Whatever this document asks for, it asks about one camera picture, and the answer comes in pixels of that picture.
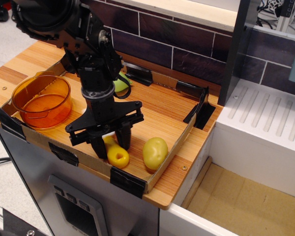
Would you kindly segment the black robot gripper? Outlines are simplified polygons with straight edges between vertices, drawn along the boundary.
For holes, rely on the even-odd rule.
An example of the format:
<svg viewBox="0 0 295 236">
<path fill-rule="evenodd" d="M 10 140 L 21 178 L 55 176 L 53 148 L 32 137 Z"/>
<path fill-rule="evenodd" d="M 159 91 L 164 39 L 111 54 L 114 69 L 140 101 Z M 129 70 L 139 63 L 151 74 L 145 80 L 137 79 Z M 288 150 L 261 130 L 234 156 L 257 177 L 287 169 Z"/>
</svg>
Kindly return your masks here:
<svg viewBox="0 0 295 236">
<path fill-rule="evenodd" d="M 107 159 L 107 151 L 102 136 L 115 132 L 119 146 L 128 150 L 131 143 L 131 128 L 144 120 L 141 101 L 116 102 L 115 88 L 110 85 L 105 91 L 81 88 L 87 102 L 86 111 L 65 131 L 70 134 L 72 145 L 91 144 L 97 156 Z"/>
</svg>

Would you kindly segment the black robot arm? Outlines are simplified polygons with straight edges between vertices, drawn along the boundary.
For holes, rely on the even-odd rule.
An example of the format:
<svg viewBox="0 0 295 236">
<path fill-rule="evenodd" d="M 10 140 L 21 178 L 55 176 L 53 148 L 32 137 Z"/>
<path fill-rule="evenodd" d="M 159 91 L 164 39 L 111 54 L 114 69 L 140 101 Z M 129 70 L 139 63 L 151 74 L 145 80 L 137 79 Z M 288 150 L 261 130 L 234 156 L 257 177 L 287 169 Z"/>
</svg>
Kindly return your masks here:
<svg viewBox="0 0 295 236">
<path fill-rule="evenodd" d="M 79 0 L 13 0 L 11 8 L 17 27 L 31 38 L 64 49 L 62 66 L 80 78 L 87 108 L 66 126 L 72 145 L 91 144 L 105 159 L 102 137 L 115 132 L 119 144 L 128 149 L 132 126 L 144 119 L 142 103 L 115 101 L 121 56 L 93 10 Z"/>
</svg>

